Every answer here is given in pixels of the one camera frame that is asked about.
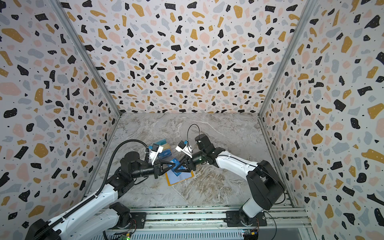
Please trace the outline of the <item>yellow leather card holder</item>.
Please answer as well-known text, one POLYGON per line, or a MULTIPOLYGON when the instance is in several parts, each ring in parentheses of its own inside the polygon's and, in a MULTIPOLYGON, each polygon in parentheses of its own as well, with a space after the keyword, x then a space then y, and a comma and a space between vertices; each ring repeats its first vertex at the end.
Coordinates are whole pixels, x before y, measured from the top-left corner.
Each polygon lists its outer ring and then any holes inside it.
POLYGON ((193 172, 193 175, 189 175, 187 174, 186 176, 177 176, 177 179, 176 180, 169 180, 168 178, 167 179, 167 183, 168 183, 168 186, 173 186, 175 184, 178 184, 182 181, 185 181, 185 180, 188 180, 188 179, 191 179, 193 178, 195 175, 194 175, 194 172, 193 172))

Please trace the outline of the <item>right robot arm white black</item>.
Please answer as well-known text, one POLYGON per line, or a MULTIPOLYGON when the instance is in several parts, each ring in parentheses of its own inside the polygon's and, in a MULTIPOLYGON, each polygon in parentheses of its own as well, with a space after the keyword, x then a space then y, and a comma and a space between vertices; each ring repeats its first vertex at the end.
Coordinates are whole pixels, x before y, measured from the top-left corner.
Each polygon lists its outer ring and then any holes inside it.
POLYGON ((197 152, 193 152, 188 141, 181 141, 176 146, 176 151, 185 155, 175 171, 191 172, 196 170, 197 165, 209 164, 246 180, 252 196, 238 210, 238 222, 251 225, 257 214, 270 210, 285 194, 286 188, 269 162, 263 160, 257 163, 236 157, 224 148, 215 147, 206 134, 198 135, 195 142, 199 148, 197 152))

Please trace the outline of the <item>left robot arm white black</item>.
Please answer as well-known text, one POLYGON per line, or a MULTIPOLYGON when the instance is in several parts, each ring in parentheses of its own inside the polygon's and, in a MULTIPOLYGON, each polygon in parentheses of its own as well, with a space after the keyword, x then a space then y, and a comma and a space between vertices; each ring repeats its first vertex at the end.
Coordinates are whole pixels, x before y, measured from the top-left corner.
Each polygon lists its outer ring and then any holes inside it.
POLYGON ((93 194, 70 210, 48 220, 37 220, 28 232, 27 240, 86 240, 110 228, 134 230, 141 228, 146 215, 132 214, 118 202, 141 177, 159 176, 175 167, 175 163, 158 160, 147 153, 145 160, 137 152, 127 153, 121 166, 93 194))

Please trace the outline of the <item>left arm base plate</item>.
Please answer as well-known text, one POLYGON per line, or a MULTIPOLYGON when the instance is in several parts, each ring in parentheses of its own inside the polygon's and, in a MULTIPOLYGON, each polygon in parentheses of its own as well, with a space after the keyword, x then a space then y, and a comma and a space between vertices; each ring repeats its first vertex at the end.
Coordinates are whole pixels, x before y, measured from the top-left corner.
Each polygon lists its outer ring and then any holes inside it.
POLYGON ((145 212, 134 212, 134 213, 122 213, 113 214, 112 217, 115 220, 108 220, 108 223, 112 223, 108 229, 143 229, 146 223, 147 213, 145 212))

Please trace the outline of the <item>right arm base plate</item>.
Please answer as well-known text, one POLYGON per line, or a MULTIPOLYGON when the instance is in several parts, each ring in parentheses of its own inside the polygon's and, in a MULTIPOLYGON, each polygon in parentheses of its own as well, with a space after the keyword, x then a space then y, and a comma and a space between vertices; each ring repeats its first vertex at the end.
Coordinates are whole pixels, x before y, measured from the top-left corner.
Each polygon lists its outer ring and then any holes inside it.
POLYGON ((258 213, 254 217, 250 218, 244 213, 237 211, 226 211, 226 217, 224 222, 228 227, 265 227, 267 226, 267 220, 263 212, 258 213))

